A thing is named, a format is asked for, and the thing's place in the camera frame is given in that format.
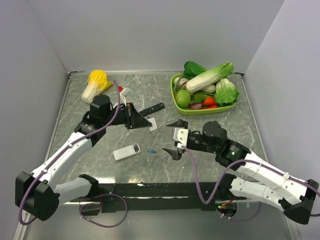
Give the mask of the white grey-faced remote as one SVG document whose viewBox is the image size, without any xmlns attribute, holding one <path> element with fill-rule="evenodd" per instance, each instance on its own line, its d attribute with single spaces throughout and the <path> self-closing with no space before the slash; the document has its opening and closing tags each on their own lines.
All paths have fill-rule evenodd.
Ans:
<svg viewBox="0 0 320 240">
<path fill-rule="evenodd" d="M 135 143 L 135 144 L 128 145 L 126 147 L 113 151 L 113 157 L 115 161 L 118 162 L 120 160 L 135 156 L 140 152 L 141 152 L 140 146 L 137 143 Z"/>
</svg>

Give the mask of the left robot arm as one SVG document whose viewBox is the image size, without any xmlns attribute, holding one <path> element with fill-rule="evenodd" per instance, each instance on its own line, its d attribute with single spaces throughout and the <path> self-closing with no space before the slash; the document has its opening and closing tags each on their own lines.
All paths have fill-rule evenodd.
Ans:
<svg viewBox="0 0 320 240">
<path fill-rule="evenodd" d="M 82 121 L 76 126 L 63 146 L 31 173 L 21 172 L 15 180 L 15 205 L 36 219 L 46 221 L 57 208 L 69 201 L 84 197 L 95 200 L 99 182 L 81 174 L 73 181 L 59 184 L 61 177 L 75 162 L 106 134 L 108 126 L 123 125 L 128 130 L 149 128 L 152 123 L 144 118 L 131 102 L 118 102 L 113 107 L 110 98 L 101 94 L 94 97 Z"/>
</svg>

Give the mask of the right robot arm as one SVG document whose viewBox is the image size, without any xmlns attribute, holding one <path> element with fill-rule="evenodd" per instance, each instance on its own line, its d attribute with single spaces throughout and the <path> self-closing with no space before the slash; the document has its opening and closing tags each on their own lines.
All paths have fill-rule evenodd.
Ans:
<svg viewBox="0 0 320 240">
<path fill-rule="evenodd" d="M 302 180 L 264 161 L 244 145 L 228 138 L 217 121 L 206 122 L 202 131 L 191 131 L 188 122 L 178 119 L 170 124 L 176 150 L 165 149 L 173 160 L 182 154 L 199 151 L 215 154 L 215 161 L 225 168 L 208 199 L 204 199 L 197 169 L 193 168 L 200 201 L 209 204 L 218 190 L 223 199 L 243 197 L 273 206 L 290 220 L 307 225 L 314 217 L 312 209 L 320 192 L 313 179 Z"/>
</svg>

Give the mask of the white battery cover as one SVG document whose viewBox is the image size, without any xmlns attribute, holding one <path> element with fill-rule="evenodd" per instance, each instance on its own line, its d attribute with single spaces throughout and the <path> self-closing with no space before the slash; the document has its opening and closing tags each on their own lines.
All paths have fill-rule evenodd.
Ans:
<svg viewBox="0 0 320 240">
<path fill-rule="evenodd" d="M 151 123 L 151 126 L 149 127 L 149 130 L 151 132 L 155 131 L 158 128 L 155 118 L 152 117 L 152 118 L 148 118 L 147 120 Z"/>
</svg>

